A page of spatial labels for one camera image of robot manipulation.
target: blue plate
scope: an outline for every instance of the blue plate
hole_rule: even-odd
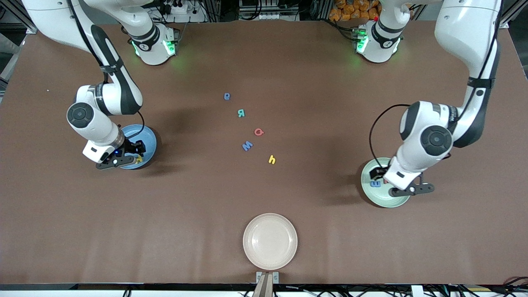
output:
[[[378,158],[380,165],[389,165],[389,158]],[[379,186],[373,187],[370,179],[370,171],[378,166],[376,160],[371,160],[365,165],[361,172],[361,187],[366,196],[374,203],[381,207],[394,208],[403,205],[411,196],[393,197],[389,195],[389,191],[393,188],[393,185],[384,183],[383,179],[380,179]]]
[[[125,133],[125,136],[128,137],[129,135],[133,135],[134,133],[139,132],[139,130],[141,130],[141,125],[139,124],[128,125],[122,128],[122,130],[123,130],[123,133]],[[143,128],[143,131],[141,131],[141,133],[139,133],[138,135],[132,138],[129,138],[129,140],[131,142],[136,142],[138,140],[143,141],[143,143],[145,144],[146,152],[143,153],[142,162],[139,162],[137,164],[127,165],[127,166],[122,166],[121,168],[136,169],[141,166],[144,166],[145,164],[148,163],[148,161],[152,159],[152,157],[154,156],[154,153],[156,152],[156,146],[157,146],[156,135],[154,135],[154,132],[152,132],[152,130],[149,127],[145,126]],[[138,154],[126,153],[125,156],[138,157]]]

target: plate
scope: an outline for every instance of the plate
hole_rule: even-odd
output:
[[[244,231],[244,252],[256,267],[277,270],[288,264],[297,251],[297,232],[278,214],[263,214],[249,222]]]
[[[380,164],[382,166],[389,165],[389,158],[378,158],[378,161],[380,161]],[[373,187],[371,186],[371,179],[370,179],[370,171],[378,166],[378,163],[376,160],[371,160],[369,163],[365,165],[365,168],[363,168],[363,171],[361,172],[361,187],[363,188],[363,192],[365,192],[365,195],[374,203],[381,207],[386,208],[394,208],[401,206],[407,200],[409,200],[409,197],[411,196],[403,196],[403,197],[393,197],[389,195],[389,190],[391,188],[394,188],[393,185],[389,183],[384,183],[383,179],[379,179],[380,186],[379,187]]]
[[[139,124],[132,124],[128,125],[124,128],[122,128],[123,133],[126,137],[129,135],[133,135],[134,133],[137,133],[141,130],[141,125]],[[154,156],[154,153],[156,152],[157,147],[157,141],[156,141],[156,135],[154,135],[154,132],[147,126],[143,128],[143,131],[139,133],[138,135],[129,138],[131,142],[136,142],[138,140],[142,140],[143,144],[145,145],[145,152],[143,153],[143,161],[137,163],[137,164],[131,164],[127,166],[121,166],[122,169],[136,169],[141,166],[144,166],[148,163]],[[134,156],[138,157],[138,154],[131,154],[126,153],[125,156]]]

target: orange bag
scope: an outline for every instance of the orange bag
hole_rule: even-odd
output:
[[[375,7],[369,9],[369,20],[373,20],[377,16],[379,17],[380,15],[378,14],[378,11]]]
[[[346,0],[334,0],[334,3],[337,8],[343,8],[346,5]]]
[[[352,4],[347,4],[345,5],[345,7],[343,8],[343,13],[344,14],[352,14],[354,12],[354,5]]]
[[[328,19],[337,22],[341,18],[341,10],[338,10],[337,8],[333,8],[330,10],[330,15],[328,16]]]
[[[367,11],[370,8],[370,1],[369,0],[354,0],[354,8],[356,8],[356,2],[358,4],[357,8],[360,11]]]
[[[350,18],[359,18],[360,17],[360,11],[354,10],[354,12],[350,15]]]

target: black cable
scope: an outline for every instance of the black cable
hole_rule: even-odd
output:
[[[447,153],[447,156],[445,156],[442,160],[445,160],[445,159],[449,159],[451,157],[451,153]],[[433,287],[434,289],[438,290],[438,292],[440,292],[442,294],[442,296],[444,297],[450,297],[447,295],[447,293],[444,291],[444,288],[442,288],[441,286],[436,286],[436,285],[431,285],[431,287]]]
[[[352,37],[348,37],[348,36],[346,36],[345,33],[343,33],[343,31],[341,31],[341,29],[340,29],[339,26],[337,25],[337,22],[334,22],[334,23],[335,23],[335,25],[336,25],[337,30],[339,31],[339,33],[341,33],[341,35],[342,35],[343,37],[345,37],[346,39],[348,39],[348,40],[350,40],[350,41],[354,41],[354,40],[352,39]]]
[[[426,289],[429,293],[431,293],[433,297],[437,297],[436,294],[427,285],[424,285],[423,288]]]
[[[321,297],[324,293],[328,293],[328,294],[332,295],[332,297],[337,297],[336,295],[334,295],[334,293],[332,293],[330,291],[323,291],[323,292],[319,293],[319,295],[317,295],[317,297]]]
[[[132,134],[131,136],[127,136],[128,139],[139,135],[139,133],[143,131],[143,128],[145,128],[145,119],[143,118],[143,115],[139,111],[137,112],[137,114],[141,117],[141,129],[138,132]]]
[[[423,7],[422,7],[422,9],[421,9],[420,12],[418,13],[418,15],[417,15],[416,17],[414,17],[413,20],[417,20],[417,19],[420,17],[420,15],[422,15],[422,13],[423,13],[423,11],[426,9],[426,7],[427,7],[427,4],[424,4]]]
[[[163,15],[162,11],[159,9],[159,7],[157,5],[156,5],[156,9],[158,10],[159,15],[161,16],[163,23],[164,24],[167,23],[167,20],[165,19],[165,16]]]
[[[380,161],[378,161],[378,158],[376,157],[376,155],[374,154],[374,149],[372,148],[372,131],[374,131],[374,126],[376,125],[376,123],[378,122],[378,120],[386,113],[388,112],[389,110],[391,110],[392,108],[394,107],[399,107],[399,106],[405,106],[405,107],[409,107],[410,105],[409,104],[395,104],[389,108],[387,108],[386,110],[384,110],[377,118],[376,120],[374,121],[374,123],[372,124],[372,126],[370,127],[370,132],[369,132],[369,146],[370,146],[370,152],[372,153],[372,156],[374,157],[374,159],[376,160],[376,163],[381,167],[381,164],[380,164]]]
[[[90,44],[90,41],[88,41],[88,38],[86,37],[86,33],[84,32],[84,29],[82,28],[81,22],[79,21],[79,18],[77,17],[77,13],[75,12],[75,8],[73,8],[73,4],[71,3],[71,0],[66,0],[68,2],[68,7],[71,10],[71,13],[73,14],[73,18],[75,19],[75,23],[77,24],[77,29],[79,29],[79,33],[81,34],[81,38],[86,44],[86,47],[88,50],[92,53],[93,57],[97,60],[97,63],[99,66],[103,66],[101,60],[99,60],[99,57],[96,55],[95,51],[92,48],[92,45]]]
[[[469,292],[471,295],[473,295],[474,297],[480,297],[479,295],[473,293],[473,291],[471,291],[470,289],[468,289],[466,286],[464,285],[459,285],[462,289],[466,290],[467,292]]]
[[[198,4],[200,5],[200,7],[203,9],[203,12],[205,13],[205,15],[207,15],[207,17],[209,18],[208,22],[211,23],[211,20],[214,20],[213,17],[211,17],[209,11],[207,9],[205,9],[205,6],[203,6],[202,2],[201,1],[198,1]]]
[[[493,38],[492,38],[492,42],[491,44],[489,45],[489,50],[488,50],[488,54],[486,56],[486,59],[484,60],[484,64],[482,64],[482,68],[480,70],[480,73],[478,75],[478,79],[481,79],[482,78],[482,74],[484,73],[484,69],[486,69],[486,65],[488,64],[488,60],[489,60],[489,57],[491,56],[492,54],[492,50],[493,50],[493,45],[495,44],[495,42],[497,41],[497,35],[498,35],[498,26],[499,26],[499,22],[501,21],[501,14],[502,14],[502,5],[501,5],[501,8],[499,8],[499,11],[497,13],[497,19],[495,20],[495,32],[493,33]],[[464,115],[464,113],[466,112],[467,110],[467,106],[469,105],[469,103],[471,103],[471,100],[473,99],[473,95],[475,95],[475,91],[477,90],[477,88],[473,88],[473,90],[471,91],[471,95],[469,96],[469,99],[467,100],[467,103],[466,105],[464,106],[464,109],[462,110],[462,113],[460,113],[460,116],[458,116],[456,119],[455,119],[455,123],[458,122],[462,116]]]
[[[460,286],[457,286],[458,294],[460,294],[460,297],[466,297]]]
[[[124,291],[124,293],[123,293],[123,297],[130,297],[130,296],[132,296],[132,289],[131,289],[131,287],[128,287],[128,288]]]
[[[528,280],[528,276],[517,277],[516,279],[513,279],[513,280],[503,284],[503,286],[509,286],[509,285],[514,284],[514,283],[516,283],[518,281],[521,281],[521,280]]]
[[[262,0],[259,0],[257,5],[255,6],[255,12],[253,13],[253,15],[250,18],[244,18],[240,14],[239,14],[238,17],[243,19],[243,20],[245,20],[245,21],[252,21],[252,20],[256,19],[260,15],[261,12],[262,12]]]
[[[367,291],[368,289],[369,289],[369,288],[365,289],[365,291],[361,292],[361,293],[360,293],[358,296],[356,296],[356,297],[361,297],[361,296],[363,296],[363,295],[366,293],[366,291]]]
[[[305,12],[305,11],[307,11],[307,10],[309,10],[309,9],[310,9],[310,7],[308,7],[308,8],[305,8],[305,9],[303,9],[303,10],[301,10],[301,11],[297,10],[297,13],[295,14],[295,18],[294,18],[294,21],[296,21],[296,20],[297,20],[297,16],[298,16],[298,15],[299,15],[299,14],[300,14],[301,12]]]
[[[325,23],[329,24],[330,26],[332,26],[332,27],[334,27],[336,29],[341,29],[343,31],[352,32],[352,29],[341,27],[341,26],[337,25],[337,23],[332,23],[330,20],[327,20],[325,18],[318,18],[318,19],[316,19],[316,21],[324,21]]]

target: white plate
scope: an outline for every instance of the white plate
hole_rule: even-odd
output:
[[[249,222],[244,231],[244,252],[256,267],[277,270],[288,264],[297,251],[297,232],[278,214],[263,214]]]

